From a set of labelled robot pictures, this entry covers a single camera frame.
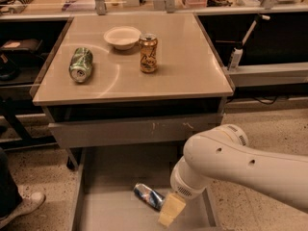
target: white sneaker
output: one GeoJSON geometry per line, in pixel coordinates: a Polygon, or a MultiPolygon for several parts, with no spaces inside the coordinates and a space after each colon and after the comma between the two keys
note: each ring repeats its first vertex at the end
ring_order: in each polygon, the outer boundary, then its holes
{"type": "Polygon", "coordinates": [[[0,229],[15,218],[34,212],[44,201],[45,195],[42,192],[35,192],[29,198],[23,198],[22,202],[6,218],[0,220],[0,229]]]}

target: white bowl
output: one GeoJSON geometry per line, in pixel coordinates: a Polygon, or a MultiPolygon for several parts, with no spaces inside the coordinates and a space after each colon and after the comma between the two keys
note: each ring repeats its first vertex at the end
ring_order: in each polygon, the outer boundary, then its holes
{"type": "Polygon", "coordinates": [[[141,31],[135,27],[114,27],[104,34],[104,40],[115,49],[128,50],[139,40],[141,31]]]}

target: dark pants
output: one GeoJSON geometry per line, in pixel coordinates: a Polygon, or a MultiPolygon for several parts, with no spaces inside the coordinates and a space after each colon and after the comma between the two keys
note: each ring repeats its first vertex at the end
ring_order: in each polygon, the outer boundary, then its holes
{"type": "Polygon", "coordinates": [[[8,215],[22,201],[8,168],[8,158],[0,148],[0,218],[8,215]]]}

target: speckled floor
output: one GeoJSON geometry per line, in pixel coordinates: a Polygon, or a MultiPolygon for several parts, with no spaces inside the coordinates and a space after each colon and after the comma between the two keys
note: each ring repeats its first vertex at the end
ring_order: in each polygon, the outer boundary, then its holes
{"type": "MultiPolygon", "coordinates": [[[[48,134],[43,117],[24,118],[33,133],[48,134]]],[[[234,123],[248,135],[250,147],[308,155],[308,99],[256,101],[227,105],[223,123],[234,123]]],[[[13,138],[8,131],[0,137],[13,138]]],[[[7,231],[64,231],[70,219],[77,173],[67,169],[65,151],[55,146],[8,152],[13,178],[23,195],[46,194],[46,202],[32,214],[17,218],[7,231]]],[[[213,180],[218,217],[225,229],[236,231],[303,231],[307,215],[251,189],[213,180]]]]}

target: table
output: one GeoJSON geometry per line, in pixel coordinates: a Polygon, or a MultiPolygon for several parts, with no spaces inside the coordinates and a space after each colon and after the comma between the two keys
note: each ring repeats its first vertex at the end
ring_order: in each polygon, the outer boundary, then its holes
{"type": "Polygon", "coordinates": [[[196,16],[139,13],[76,16],[49,66],[35,105],[43,107],[57,143],[77,167],[74,148],[184,141],[220,124],[233,90],[196,16]],[[103,35],[133,26],[158,38],[159,69],[139,69],[140,50],[115,50],[103,35]],[[93,54],[93,74],[84,84],[68,74],[78,47],[93,54]]]}

